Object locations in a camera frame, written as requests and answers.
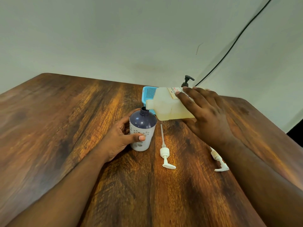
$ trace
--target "paper label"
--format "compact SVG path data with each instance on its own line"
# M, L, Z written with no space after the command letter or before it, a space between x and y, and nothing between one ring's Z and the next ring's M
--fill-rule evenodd
M172 98L173 98L173 99L178 99L178 97L176 97L176 95L175 95L176 92L183 92L185 95L188 96L188 94L186 94L186 93L183 91L182 87L168 87L167 89L169 90L169 92L170 92L170 94L172 95Z

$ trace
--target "person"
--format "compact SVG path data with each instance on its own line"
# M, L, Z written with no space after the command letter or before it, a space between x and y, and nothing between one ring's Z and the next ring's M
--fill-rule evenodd
M184 93L176 95L195 119L183 122L222 156L264 223L274 227L303 226L303 192L233 136L222 98L214 91L197 87L184 87L184 91L194 101ZM128 144L145 140L143 134L128 134L129 117L134 111L116 122L77 167L8 226L76 226L103 164Z

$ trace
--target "basket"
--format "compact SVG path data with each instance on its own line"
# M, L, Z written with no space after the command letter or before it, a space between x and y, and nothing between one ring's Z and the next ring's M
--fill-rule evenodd
M157 87L143 87L142 90L142 103L146 107L146 100L148 99L153 99L154 98L154 93L156 92ZM156 114L154 110L149 110L151 113L154 115Z

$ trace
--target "wall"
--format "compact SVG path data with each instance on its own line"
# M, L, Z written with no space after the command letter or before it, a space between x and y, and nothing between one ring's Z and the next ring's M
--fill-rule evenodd
M303 0L272 0L199 86L248 100L288 132L303 118L302 10ZM210 62L199 80L229 47Z
M0 93L43 72L180 85L186 74L197 77L263 2L0 0Z

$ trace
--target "wooden table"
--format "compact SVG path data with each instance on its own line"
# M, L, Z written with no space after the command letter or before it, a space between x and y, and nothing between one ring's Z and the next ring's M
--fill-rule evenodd
M140 85L51 73L0 95L0 227L54 187L124 114L142 106ZM233 133L303 189L299 145L247 101L225 97ZM79 226L264 226L232 173L214 172L210 148L180 121L160 122L150 148L104 165Z

